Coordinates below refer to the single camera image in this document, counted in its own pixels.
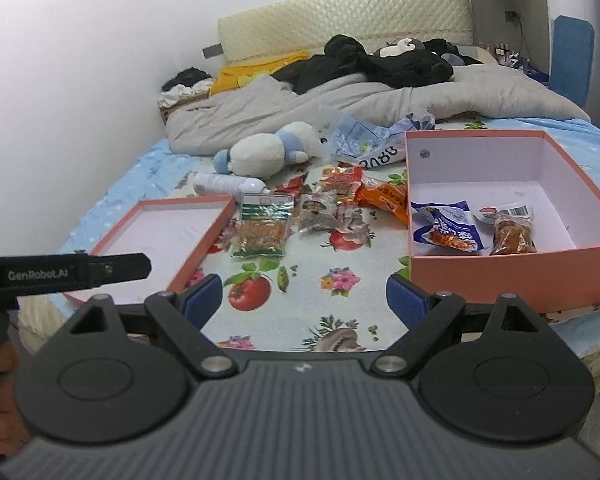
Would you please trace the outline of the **person's left hand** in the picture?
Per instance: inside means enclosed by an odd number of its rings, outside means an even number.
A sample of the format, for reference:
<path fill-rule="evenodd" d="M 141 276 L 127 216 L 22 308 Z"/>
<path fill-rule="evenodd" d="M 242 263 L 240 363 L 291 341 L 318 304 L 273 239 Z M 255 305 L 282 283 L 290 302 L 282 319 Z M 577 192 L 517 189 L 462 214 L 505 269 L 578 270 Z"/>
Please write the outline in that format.
<path fill-rule="evenodd" d="M 11 456 L 29 440 L 29 434 L 17 411 L 12 387 L 20 364 L 16 347 L 6 341 L 0 347 L 0 455 Z"/>

